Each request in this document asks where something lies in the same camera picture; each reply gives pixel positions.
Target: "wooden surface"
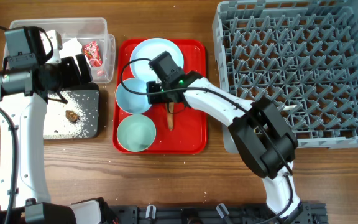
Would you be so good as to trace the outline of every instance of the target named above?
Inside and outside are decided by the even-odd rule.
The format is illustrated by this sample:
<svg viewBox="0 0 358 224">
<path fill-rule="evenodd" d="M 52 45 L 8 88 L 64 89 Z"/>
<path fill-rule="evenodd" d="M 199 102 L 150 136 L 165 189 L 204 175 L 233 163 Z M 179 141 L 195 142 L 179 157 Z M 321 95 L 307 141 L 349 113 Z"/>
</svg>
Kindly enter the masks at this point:
<svg viewBox="0 0 358 224">
<path fill-rule="evenodd" d="M 0 0 L 0 25 L 15 19 L 104 17 L 116 45 L 130 38 L 192 38 L 208 51 L 208 77 L 218 85 L 211 25 L 218 1 Z M 4 35 L 0 31 L 0 69 Z M 223 148 L 221 125 L 209 118 L 208 145 L 195 156 L 128 156 L 111 144 L 115 82 L 102 88 L 95 139 L 45 141 L 52 202 L 104 197 L 110 205 L 229 205 L 265 202 L 262 181 Z M 358 223 L 358 149 L 298 149 L 295 186 L 302 200 L 326 203 L 330 223 Z"/>
</svg>

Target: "wooden handle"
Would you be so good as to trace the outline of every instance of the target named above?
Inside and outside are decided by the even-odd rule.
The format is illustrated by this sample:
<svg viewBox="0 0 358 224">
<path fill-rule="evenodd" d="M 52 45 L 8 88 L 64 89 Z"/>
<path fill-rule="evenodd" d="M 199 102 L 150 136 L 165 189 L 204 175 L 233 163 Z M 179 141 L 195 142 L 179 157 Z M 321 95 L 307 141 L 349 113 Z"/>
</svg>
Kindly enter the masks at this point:
<svg viewBox="0 0 358 224">
<path fill-rule="evenodd" d="M 167 123 L 168 123 L 168 129 L 173 130 L 173 105 L 174 102 L 171 102 L 168 104 L 167 107 Z"/>
</svg>

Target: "candy wrapper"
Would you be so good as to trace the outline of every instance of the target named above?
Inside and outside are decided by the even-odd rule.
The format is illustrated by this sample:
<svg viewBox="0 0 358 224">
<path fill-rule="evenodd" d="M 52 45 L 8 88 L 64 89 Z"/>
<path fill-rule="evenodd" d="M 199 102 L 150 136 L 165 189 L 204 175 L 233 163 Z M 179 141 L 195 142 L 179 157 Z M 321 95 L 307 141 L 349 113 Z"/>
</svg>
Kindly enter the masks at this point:
<svg viewBox="0 0 358 224">
<path fill-rule="evenodd" d="M 89 59 L 89 63 L 92 67 L 102 66 L 102 60 L 100 59 L 99 45 L 96 41 L 92 41 L 86 44 L 84 47 L 84 54 Z"/>
</svg>

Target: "gray dish rack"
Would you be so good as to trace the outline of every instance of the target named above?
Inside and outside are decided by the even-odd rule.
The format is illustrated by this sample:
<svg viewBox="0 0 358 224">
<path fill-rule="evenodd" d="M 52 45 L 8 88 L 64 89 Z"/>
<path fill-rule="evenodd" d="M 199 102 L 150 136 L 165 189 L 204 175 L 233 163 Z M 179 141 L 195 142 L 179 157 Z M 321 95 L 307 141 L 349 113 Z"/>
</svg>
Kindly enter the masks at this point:
<svg viewBox="0 0 358 224">
<path fill-rule="evenodd" d="M 212 27 L 221 89 L 273 100 L 300 147 L 358 147 L 358 0 L 221 2 Z"/>
</svg>

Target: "teal bowl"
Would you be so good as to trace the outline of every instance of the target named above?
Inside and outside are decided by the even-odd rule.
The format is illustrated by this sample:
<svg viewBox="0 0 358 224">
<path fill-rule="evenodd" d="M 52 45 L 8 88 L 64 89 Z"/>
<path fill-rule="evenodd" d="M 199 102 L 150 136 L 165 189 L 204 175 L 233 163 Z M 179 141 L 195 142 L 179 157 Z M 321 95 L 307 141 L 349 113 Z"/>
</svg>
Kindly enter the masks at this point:
<svg viewBox="0 0 358 224">
<path fill-rule="evenodd" d="M 154 122 L 141 114 L 125 118 L 117 128 L 118 143 L 131 152 L 141 152 L 150 147 L 156 135 Z"/>
</svg>

